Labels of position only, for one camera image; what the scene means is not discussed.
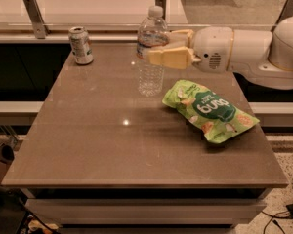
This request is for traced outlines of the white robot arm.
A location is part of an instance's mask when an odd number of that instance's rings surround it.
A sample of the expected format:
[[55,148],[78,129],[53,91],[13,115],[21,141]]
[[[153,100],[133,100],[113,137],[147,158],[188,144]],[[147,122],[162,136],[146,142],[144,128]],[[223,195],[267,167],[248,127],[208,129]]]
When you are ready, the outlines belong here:
[[273,31],[205,27],[178,30],[170,43],[143,53],[147,62],[174,69],[194,66],[209,73],[230,71],[260,86],[293,89],[293,17]]

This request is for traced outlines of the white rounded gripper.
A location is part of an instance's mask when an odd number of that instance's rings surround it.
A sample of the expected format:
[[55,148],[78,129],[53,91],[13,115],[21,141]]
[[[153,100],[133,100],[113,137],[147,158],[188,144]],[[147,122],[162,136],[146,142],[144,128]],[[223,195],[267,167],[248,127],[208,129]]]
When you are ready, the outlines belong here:
[[194,34],[191,29],[168,33],[168,47],[144,52],[145,60],[152,64],[173,69],[194,66],[210,73],[225,72],[233,45],[233,30],[228,27],[206,27]]

